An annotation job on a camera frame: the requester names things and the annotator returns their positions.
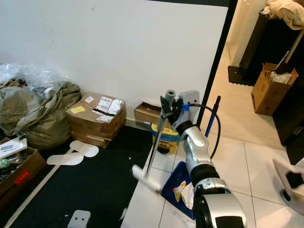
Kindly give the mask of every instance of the paper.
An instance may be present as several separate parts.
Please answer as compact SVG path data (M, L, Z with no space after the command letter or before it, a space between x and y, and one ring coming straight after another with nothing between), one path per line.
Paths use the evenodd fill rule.
M108 115L102 115L98 117L96 120L104 121L104 122L111 122L111 120L114 118L114 116L108 116Z
M26 135L19 136L0 145L0 160L28 147Z
M92 110L93 113L96 113L98 115L103 115L102 113L98 112L98 111L95 111L95 110Z
M94 100L94 98L91 97L91 96L89 96L89 97L86 98L85 101L86 101L87 103L91 103L93 100Z
M120 110L121 105L122 105L121 100L118 99L113 100L111 106L109 107L108 113L116 115L117 112Z
M182 191L181 191L181 198L184 201L187 208L193 208L193 196L194 196L194 188L192 183L188 184Z
M112 99L102 96L98 102L97 109L103 112L108 112Z
M178 187L172 189L177 202L180 201L180 198L181 198L180 193L185 188L185 186L186 186L186 181L184 180L182 183L180 183L180 185Z
M83 106L78 106L78 107L75 107L75 108L71 108L70 111L73 114L76 114L76 113L84 112L85 108Z

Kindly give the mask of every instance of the stacked cardboard boxes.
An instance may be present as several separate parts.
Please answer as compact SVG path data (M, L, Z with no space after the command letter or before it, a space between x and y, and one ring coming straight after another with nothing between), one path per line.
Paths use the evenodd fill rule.
M126 108L124 101L90 92L66 114L75 139L105 148L125 124Z

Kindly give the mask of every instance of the yellow container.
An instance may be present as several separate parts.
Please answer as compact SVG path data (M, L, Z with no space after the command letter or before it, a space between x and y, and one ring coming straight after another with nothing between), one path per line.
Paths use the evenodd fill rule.
M156 124L153 123L151 124L151 131L152 131L153 143L154 143L157 134ZM157 150L160 153L174 154L176 147L179 144L179 141L180 141L180 136L176 131L169 128L164 128L161 134L160 141L158 143Z

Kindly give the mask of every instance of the white shoe insole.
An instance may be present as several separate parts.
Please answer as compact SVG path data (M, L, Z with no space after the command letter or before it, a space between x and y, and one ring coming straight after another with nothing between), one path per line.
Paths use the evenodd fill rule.
M82 153L52 155L47 159L48 165L78 165L84 159Z
M78 140L72 141L70 143L70 147L79 152L82 153L85 157L91 158L94 157L95 155L98 154L98 147L91 145L91 144L87 144Z

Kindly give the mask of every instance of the floor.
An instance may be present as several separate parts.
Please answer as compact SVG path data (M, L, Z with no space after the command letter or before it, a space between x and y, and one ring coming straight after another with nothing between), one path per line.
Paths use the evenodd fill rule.
M251 100L253 87L229 83L228 66L230 64L228 48L225 47L208 99L208 106L213 107L217 96L221 96L218 109L222 127L221 135L284 150L273 118L254 113ZM209 117L210 113L206 111L202 129L206 128ZM214 123L211 132L216 134L217 130L217 123Z
M216 135L209 135L209 151L213 150L215 141ZM248 228L303 227L304 217L286 206L278 194L283 186L273 158L288 161L285 151L222 136L213 162L220 177L240 201ZM163 186L180 161L185 161L181 144L175 154L157 152L152 177ZM121 227L194 228L195 222L139 182Z
M212 107L217 96L221 96L218 115L222 132L213 158L215 167L240 201L248 228L303 227L304 217L286 206L279 195L283 186L272 159L289 160L273 119L254 113L250 95L252 87L228 82L228 65L229 54L225 48L208 101ZM206 111L202 129L208 120ZM209 135L209 151L214 148L216 134L215 123ZM163 186L177 164L184 160L181 145L172 155L157 152L151 175ZM139 182L121 227L194 228L195 222Z

